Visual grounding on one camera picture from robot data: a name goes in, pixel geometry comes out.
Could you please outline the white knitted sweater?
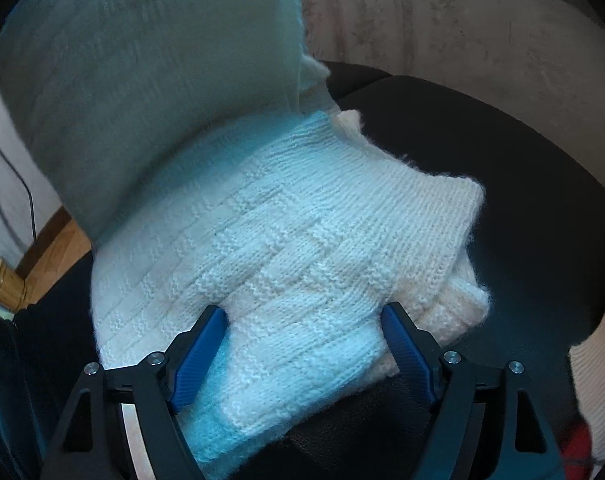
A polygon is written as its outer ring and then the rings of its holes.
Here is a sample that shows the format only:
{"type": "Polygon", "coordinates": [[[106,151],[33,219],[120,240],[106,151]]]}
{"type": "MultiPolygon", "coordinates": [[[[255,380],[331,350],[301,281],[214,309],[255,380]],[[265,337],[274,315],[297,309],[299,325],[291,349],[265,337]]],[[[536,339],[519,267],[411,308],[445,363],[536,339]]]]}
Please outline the white knitted sweater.
{"type": "Polygon", "coordinates": [[[489,312],[481,186],[368,142],[303,36],[301,0],[20,0],[0,32],[0,95],[95,248],[104,366],[228,314],[180,415],[209,479],[395,374],[388,302],[441,344],[489,312]]]}

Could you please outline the dark red sweater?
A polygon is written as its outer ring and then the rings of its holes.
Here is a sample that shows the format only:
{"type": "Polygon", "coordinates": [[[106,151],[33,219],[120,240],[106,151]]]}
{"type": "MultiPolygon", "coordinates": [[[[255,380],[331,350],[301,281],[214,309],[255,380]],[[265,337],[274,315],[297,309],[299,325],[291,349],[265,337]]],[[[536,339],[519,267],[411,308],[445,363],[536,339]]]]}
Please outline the dark red sweater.
{"type": "Polygon", "coordinates": [[[586,467],[593,464],[592,438],[586,422],[577,422],[561,445],[561,455],[569,466],[586,467]]]}

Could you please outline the beige ribbed sweater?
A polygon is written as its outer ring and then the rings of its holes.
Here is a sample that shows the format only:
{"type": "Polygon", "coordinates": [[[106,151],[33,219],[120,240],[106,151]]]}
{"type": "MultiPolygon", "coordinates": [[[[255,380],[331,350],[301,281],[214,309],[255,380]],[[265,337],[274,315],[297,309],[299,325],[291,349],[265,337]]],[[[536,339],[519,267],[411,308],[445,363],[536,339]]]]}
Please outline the beige ribbed sweater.
{"type": "Polygon", "coordinates": [[[597,460],[605,460],[605,313],[596,330],[569,350],[579,411],[590,428],[597,460]]]}

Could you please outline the wooden furniture leg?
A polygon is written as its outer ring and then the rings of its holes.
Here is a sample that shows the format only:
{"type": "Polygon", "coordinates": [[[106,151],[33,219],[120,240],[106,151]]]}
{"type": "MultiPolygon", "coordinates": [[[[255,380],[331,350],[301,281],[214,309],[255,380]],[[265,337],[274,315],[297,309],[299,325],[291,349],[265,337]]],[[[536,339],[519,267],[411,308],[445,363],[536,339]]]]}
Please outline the wooden furniture leg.
{"type": "Polygon", "coordinates": [[[28,306],[29,289],[26,281],[0,257],[0,305],[12,312],[28,306]]]}

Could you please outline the black sofa seat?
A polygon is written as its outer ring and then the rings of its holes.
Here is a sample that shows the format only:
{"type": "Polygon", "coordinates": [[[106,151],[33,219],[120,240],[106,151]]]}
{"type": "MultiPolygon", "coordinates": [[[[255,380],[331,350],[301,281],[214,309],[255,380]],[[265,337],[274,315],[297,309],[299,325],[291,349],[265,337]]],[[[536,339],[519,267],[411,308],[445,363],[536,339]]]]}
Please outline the black sofa seat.
{"type": "MultiPolygon", "coordinates": [[[[328,89],[360,110],[382,148],[485,187],[470,258],[492,311],[459,348],[476,363],[523,362],[561,448],[582,422],[568,351],[605,312],[605,188],[540,133],[439,84],[334,63],[328,89]]],[[[0,318],[0,479],[39,477],[69,393],[96,357],[92,266],[82,257],[15,321],[0,318]]]]}

